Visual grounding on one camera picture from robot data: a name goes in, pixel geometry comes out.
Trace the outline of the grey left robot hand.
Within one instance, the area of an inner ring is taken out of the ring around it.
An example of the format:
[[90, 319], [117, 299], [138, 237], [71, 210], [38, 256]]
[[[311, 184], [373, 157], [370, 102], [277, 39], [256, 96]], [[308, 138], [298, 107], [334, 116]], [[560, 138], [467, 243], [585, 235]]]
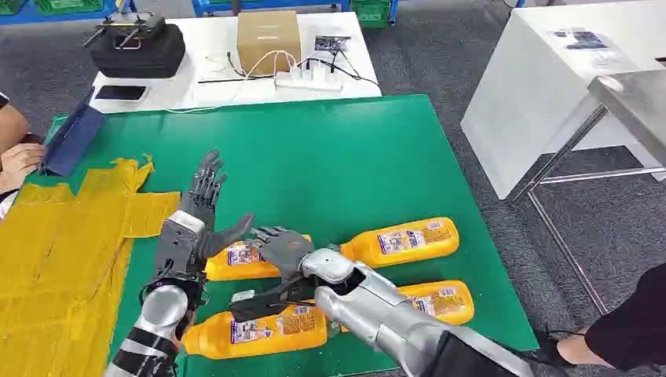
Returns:
[[180, 210], [203, 222], [203, 235], [198, 242], [197, 255], [212, 258], [245, 236], [253, 223], [253, 214], [244, 214], [234, 226], [215, 231], [215, 213], [221, 187], [226, 180], [224, 163], [219, 151], [209, 151], [195, 170], [189, 189], [181, 197]]

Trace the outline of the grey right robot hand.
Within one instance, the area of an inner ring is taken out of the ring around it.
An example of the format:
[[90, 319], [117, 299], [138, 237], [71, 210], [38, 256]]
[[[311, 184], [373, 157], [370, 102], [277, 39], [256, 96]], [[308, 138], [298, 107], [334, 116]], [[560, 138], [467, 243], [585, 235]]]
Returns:
[[310, 239], [281, 226], [252, 228], [251, 235], [259, 254], [278, 269], [284, 280], [299, 278], [302, 259], [314, 251]]

